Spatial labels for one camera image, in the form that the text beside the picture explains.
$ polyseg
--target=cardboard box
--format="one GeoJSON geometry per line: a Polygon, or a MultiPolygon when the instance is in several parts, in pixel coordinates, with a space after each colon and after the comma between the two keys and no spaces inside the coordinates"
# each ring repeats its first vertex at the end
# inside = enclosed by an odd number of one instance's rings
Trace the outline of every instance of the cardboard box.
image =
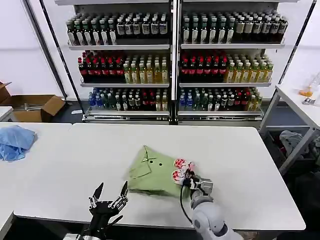
{"type": "Polygon", "coordinates": [[[19,122],[48,123],[65,102],[56,95],[14,95],[11,96],[6,86],[9,83],[0,82],[0,106],[12,106],[13,113],[19,122]],[[25,103],[42,105],[40,110],[21,110],[25,103]]]}

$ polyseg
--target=beverage shelf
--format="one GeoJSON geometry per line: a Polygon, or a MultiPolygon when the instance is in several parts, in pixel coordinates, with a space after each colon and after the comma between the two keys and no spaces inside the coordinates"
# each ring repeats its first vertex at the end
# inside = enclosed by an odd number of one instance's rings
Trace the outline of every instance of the beverage shelf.
{"type": "Polygon", "coordinates": [[[80,45],[72,46],[68,43],[70,50],[168,50],[170,48],[169,40],[166,38],[159,39],[117,39],[117,45],[80,45]]]}
{"type": "Polygon", "coordinates": [[[83,88],[168,88],[169,83],[84,83],[83,88]]]}
{"type": "Polygon", "coordinates": [[[204,43],[181,44],[181,49],[282,49],[285,44],[275,43],[204,43]]]}
{"type": "Polygon", "coordinates": [[[168,0],[55,0],[59,6],[67,5],[96,5],[96,4],[148,4],[168,3],[168,0]]]}
{"type": "Polygon", "coordinates": [[[222,87],[268,87],[271,82],[212,82],[212,83],[179,83],[181,88],[222,88],[222,87]]]}

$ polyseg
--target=blue cloth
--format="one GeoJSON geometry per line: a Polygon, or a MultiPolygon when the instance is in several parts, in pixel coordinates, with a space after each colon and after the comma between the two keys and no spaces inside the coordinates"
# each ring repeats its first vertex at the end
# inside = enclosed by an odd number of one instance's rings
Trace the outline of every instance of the blue cloth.
{"type": "Polygon", "coordinates": [[[25,151],[32,146],[36,133],[20,126],[0,128],[0,159],[15,161],[23,159],[25,151]]]}

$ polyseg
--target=black cable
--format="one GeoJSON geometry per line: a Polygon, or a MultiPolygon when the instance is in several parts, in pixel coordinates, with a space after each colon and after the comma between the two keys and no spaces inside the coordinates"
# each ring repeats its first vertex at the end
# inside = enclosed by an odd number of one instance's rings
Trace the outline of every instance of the black cable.
{"type": "Polygon", "coordinates": [[[182,209],[182,212],[184,213],[185,217],[189,220],[189,222],[192,224],[192,221],[190,219],[190,217],[188,216],[188,214],[186,213],[185,211],[185,208],[184,208],[184,205],[182,203],[182,192],[183,192],[183,189],[184,189],[184,185],[181,186],[181,190],[180,190],[180,206],[181,206],[181,209],[182,209]]]}

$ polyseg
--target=green cloth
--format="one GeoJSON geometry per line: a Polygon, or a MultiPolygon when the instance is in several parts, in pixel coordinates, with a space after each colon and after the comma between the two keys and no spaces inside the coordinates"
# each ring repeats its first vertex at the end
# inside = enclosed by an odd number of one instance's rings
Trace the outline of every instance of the green cloth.
{"type": "Polygon", "coordinates": [[[128,172],[129,191],[179,197],[181,186],[172,177],[175,160],[144,145],[128,172]]]}

